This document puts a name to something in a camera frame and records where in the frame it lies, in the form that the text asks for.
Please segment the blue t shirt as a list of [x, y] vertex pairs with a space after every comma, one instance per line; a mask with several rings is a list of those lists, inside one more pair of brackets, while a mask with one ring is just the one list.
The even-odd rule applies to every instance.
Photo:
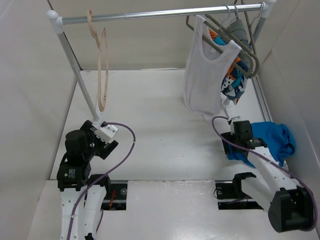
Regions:
[[284, 124], [271, 121], [255, 122], [251, 124], [254, 138], [261, 138], [269, 148], [272, 157], [283, 167], [285, 159], [295, 153], [295, 139]]

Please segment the beige wooden hanger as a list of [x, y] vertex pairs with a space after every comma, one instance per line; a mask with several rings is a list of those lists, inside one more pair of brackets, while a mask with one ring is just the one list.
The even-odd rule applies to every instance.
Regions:
[[[87, 24], [91, 36], [95, 39], [98, 59], [97, 59], [97, 103], [99, 111], [102, 113], [105, 111], [108, 95], [108, 81], [109, 81], [109, 62], [108, 62], [108, 43], [107, 43], [107, 33], [106, 28], [104, 27], [101, 31], [101, 34], [98, 34], [93, 27], [92, 17], [93, 12], [91, 9], [87, 10], [86, 13]], [[103, 63], [103, 50], [106, 53], [105, 60], [105, 80], [104, 80], [104, 89], [102, 90], [102, 63]]]

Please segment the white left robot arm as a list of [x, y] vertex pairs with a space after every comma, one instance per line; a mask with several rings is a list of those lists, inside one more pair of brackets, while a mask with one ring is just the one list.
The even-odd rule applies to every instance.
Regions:
[[118, 146], [113, 137], [115, 125], [100, 126], [87, 120], [80, 129], [65, 136], [66, 152], [57, 172], [57, 187], [61, 198], [62, 240], [94, 240], [100, 227], [104, 198], [111, 194], [107, 175], [91, 174], [93, 157], [106, 159]]

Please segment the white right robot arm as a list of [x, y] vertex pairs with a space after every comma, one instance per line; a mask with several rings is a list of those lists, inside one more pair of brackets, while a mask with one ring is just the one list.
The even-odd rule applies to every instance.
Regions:
[[278, 232], [311, 231], [317, 224], [317, 205], [312, 192], [284, 168], [296, 143], [283, 124], [270, 121], [250, 123], [233, 117], [230, 130], [221, 134], [226, 157], [257, 170], [237, 173], [228, 198], [252, 198], [267, 211], [272, 228]]

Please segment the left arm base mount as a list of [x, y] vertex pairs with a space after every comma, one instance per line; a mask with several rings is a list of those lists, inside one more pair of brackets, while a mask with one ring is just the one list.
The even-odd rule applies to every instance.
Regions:
[[127, 195], [127, 181], [112, 181], [101, 208], [104, 211], [125, 211], [127, 208]]

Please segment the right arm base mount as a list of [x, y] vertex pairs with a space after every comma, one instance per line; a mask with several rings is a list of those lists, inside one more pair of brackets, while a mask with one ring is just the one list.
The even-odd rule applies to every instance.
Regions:
[[219, 210], [263, 210], [251, 197], [237, 193], [231, 180], [216, 180], [214, 197]]

